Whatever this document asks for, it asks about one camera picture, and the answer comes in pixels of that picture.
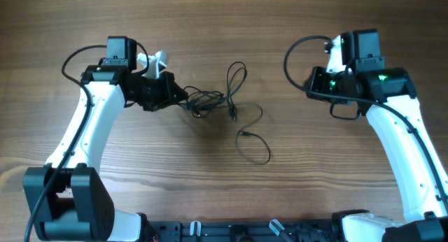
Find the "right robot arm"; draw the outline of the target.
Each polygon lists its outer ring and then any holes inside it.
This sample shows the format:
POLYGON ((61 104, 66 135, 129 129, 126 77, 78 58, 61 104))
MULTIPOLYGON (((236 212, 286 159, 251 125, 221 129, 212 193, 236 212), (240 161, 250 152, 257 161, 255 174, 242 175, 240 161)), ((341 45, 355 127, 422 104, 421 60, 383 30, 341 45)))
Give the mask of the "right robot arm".
POLYGON ((408 72, 388 69, 375 29, 322 36, 330 58, 306 81, 307 97, 336 105, 357 104, 384 148, 398 184, 403 221, 367 211, 338 213, 343 241, 446 241, 447 172, 424 125, 408 72))

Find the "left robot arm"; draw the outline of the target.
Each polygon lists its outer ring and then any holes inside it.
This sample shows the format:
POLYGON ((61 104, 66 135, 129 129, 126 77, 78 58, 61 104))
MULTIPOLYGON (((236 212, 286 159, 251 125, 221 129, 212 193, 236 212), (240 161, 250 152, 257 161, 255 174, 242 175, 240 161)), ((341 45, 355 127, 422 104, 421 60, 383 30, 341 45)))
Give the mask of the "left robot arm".
POLYGON ((105 57, 76 84, 80 99, 62 140, 43 166, 30 167, 23 188, 31 212, 25 234, 42 241, 159 241, 142 213, 120 211, 99 177, 111 128, 121 112, 138 105, 155 112, 187 98, 167 55, 149 55, 126 36, 111 36, 105 57))

